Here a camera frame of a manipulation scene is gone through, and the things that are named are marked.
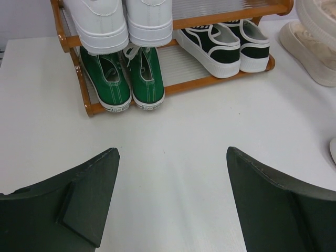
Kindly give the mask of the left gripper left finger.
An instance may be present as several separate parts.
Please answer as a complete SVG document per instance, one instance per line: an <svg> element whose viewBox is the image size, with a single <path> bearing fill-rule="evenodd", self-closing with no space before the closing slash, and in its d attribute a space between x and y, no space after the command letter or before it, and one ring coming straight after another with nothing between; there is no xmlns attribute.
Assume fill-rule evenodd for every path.
<svg viewBox="0 0 336 252"><path fill-rule="evenodd" d="M109 148L74 168L1 195L1 251L95 251L120 155Z"/></svg>

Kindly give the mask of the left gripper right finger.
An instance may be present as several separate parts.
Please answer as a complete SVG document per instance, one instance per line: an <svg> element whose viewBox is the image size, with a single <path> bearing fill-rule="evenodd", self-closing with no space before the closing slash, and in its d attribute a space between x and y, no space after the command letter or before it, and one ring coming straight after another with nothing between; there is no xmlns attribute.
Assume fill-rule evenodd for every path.
<svg viewBox="0 0 336 252"><path fill-rule="evenodd" d="M247 251L335 251L335 191L255 160L226 153Z"/></svg>

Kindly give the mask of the green sneaker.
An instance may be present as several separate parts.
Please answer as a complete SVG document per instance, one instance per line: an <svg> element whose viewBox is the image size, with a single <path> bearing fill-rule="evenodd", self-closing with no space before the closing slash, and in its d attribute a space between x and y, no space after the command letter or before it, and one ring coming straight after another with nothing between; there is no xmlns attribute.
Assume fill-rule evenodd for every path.
<svg viewBox="0 0 336 252"><path fill-rule="evenodd" d="M122 70L119 54L115 52L93 56L81 46L79 57L104 109L112 113L128 109L132 94Z"/></svg>
<svg viewBox="0 0 336 252"><path fill-rule="evenodd" d="M129 43L122 57L135 104L146 111L159 108L165 98L165 89L157 49Z"/></svg>

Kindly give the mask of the beige sneaker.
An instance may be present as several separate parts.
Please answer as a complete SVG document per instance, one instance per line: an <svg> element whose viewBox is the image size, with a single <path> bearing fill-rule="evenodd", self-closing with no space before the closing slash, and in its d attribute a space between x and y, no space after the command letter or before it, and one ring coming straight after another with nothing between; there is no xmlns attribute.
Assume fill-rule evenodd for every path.
<svg viewBox="0 0 336 252"><path fill-rule="evenodd" d="M310 33L330 43L335 40L335 1L296 1L296 11Z"/></svg>
<svg viewBox="0 0 336 252"><path fill-rule="evenodd" d="M335 51L313 37L299 21L285 24L279 39L284 49L296 58L318 84L335 87Z"/></svg>

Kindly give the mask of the black white sneaker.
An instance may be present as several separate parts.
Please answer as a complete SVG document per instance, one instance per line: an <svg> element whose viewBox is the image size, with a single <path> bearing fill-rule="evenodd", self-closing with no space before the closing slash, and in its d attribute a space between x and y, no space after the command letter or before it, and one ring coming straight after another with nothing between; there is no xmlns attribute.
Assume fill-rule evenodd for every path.
<svg viewBox="0 0 336 252"><path fill-rule="evenodd" d="M237 19L219 25L228 27L240 39L240 71L257 73L266 70L270 42L258 25L250 19Z"/></svg>
<svg viewBox="0 0 336 252"><path fill-rule="evenodd" d="M179 29L175 39L212 76L224 79L239 73L240 39L225 25Z"/></svg>

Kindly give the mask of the blue sneaker left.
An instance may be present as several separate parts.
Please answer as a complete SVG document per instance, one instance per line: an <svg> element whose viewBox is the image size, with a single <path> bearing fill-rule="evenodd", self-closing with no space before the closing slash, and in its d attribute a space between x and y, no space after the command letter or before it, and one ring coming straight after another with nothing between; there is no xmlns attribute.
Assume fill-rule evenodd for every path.
<svg viewBox="0 0 336 252"><path fill-rule="evenodd" d="M330 140L329 151L334 164L336 164L336 137Z"/></svg>

